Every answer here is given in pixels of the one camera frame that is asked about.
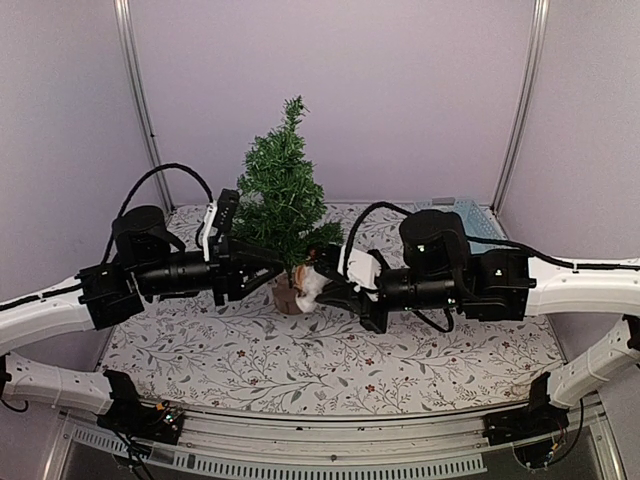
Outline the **white cotton ornament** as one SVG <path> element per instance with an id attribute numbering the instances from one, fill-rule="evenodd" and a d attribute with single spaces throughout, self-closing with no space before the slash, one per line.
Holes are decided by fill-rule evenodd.
<path id="1" fill-rule="evenodd" d="M 330 279 L 318 273 L 314 267 L 315 251 L 294 270 L 295 302 L 302 313 L 311 313 L 317 306 L 316 298 L 323 292 Z"/>

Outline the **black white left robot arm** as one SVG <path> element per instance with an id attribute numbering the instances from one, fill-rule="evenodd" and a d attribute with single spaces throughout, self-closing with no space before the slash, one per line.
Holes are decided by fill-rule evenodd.
<path id="1" fill-rule="evenodd" d="M 1 307 L 1 398 L 71 407 L 111 419 L 128 434 L 148 426 L 136 387 L 122 372 L 89 373 L 32 362 L 16 349 L 71 332 L 103 330 L 142 313 L 153 299 L 209 290 L 214 303 L 238 301 L 283 270 L 278 255 L 229 236 L 199 250 L 166 226 L 160 208 L 136 207 L 111 227 L 113 260 L 80 270 Z"/>

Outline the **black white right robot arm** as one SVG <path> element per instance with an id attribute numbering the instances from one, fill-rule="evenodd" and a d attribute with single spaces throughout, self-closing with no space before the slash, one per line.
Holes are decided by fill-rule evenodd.
<path id="1" fill-rule="evenodd" d="M 558 313 L 618 314 L 614 326 L 570 363 L 532 381 L 517 427 L 537 436 L 584 395 L 639 361 L 639 262 L 563 260 L 508 240 L 465 232 L 455 212 L 434 209 L 406 215 L 399 226 L 404 267 L 393 269 L 376 250 L 310 248 L 315 271 L 328 283 L 320 304 L 357 315 L 383 334 L 388 315 L 427 310 L 457 312 L 479 321 L 516 321 Z"/>

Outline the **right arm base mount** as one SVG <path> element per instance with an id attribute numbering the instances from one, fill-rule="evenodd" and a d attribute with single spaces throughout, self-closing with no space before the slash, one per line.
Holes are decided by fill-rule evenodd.
<path id="1" fill-rule="evenodd" d="M 545 372 L 532 382 L 528 403 L 525 406 L 482 417 L 484 427 L 482 436 L 488 440 L 490 446 L 526 440 L 553 432 L 559 433 L 557 439 L 546 441 L 542 447 L 529 445 L 517 447 L 514 450 L 516 460 L 528 470 L 547 469 L 563 461 L 575 449 L 584 427 L 585 407 L 583 399 L 580 399 L 577 432 L 570 445 L 566 446 L 569 409 L 551 404 L 551 397 L 547 392 L 550 377 L 551 373 Z"/>

